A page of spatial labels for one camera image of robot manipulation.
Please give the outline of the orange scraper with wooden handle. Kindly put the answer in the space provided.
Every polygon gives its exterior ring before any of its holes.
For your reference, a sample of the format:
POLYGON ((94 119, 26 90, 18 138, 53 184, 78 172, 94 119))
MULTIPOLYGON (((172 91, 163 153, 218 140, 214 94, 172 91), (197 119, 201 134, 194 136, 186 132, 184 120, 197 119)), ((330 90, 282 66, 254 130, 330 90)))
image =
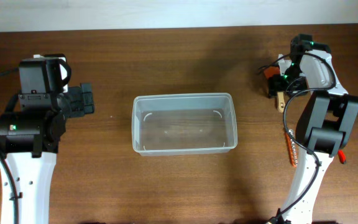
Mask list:
POLYGON ((278 66, 272 66, 263 71, 268 84, 268 98, 275 98, 275 106, 279 112, 283 112, 285 107, 284 91, 287 88, 287 82, 280 75, 278 66))

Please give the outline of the clear plastic container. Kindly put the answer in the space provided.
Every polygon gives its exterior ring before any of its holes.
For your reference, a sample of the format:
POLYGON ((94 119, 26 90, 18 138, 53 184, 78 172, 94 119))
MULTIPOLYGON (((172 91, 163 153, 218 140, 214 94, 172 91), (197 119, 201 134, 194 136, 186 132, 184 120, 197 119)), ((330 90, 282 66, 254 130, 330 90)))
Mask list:
POLYGON ((229 152, 238 144, 228 93, 147 95, 134 99, 132 147, 141 156, 229 152))

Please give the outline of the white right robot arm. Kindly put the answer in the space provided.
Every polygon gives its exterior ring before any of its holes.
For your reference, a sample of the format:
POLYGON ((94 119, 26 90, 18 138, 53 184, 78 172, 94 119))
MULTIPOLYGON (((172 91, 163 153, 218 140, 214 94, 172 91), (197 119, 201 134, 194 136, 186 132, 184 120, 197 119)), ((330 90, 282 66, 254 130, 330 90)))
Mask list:
POLYGON ((312 223, 313 208, 323 177, 335 157, 346 158, 347 145, 358 115, 358 97, 348 94, 333 69, 331 49, 311 35, 298 34, 290 53, 280 54, 260 68, 268 81, 268 97, 287 113, 289 104, 309 93, 296 128, 283 128, 291 164, 296 168, 288 197, 269 223, 312 223))

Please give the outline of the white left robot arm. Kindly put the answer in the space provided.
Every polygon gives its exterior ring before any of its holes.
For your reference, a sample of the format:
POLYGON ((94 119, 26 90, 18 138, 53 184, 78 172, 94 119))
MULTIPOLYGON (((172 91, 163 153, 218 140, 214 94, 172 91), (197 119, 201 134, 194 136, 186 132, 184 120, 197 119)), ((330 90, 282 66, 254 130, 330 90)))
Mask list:
POLYGON ((70 118, 95 112, 89 83, 69 87, 63 54, 19 64, 21 90, 0 116, 1 223, 48 223, 58 145, 70 118))

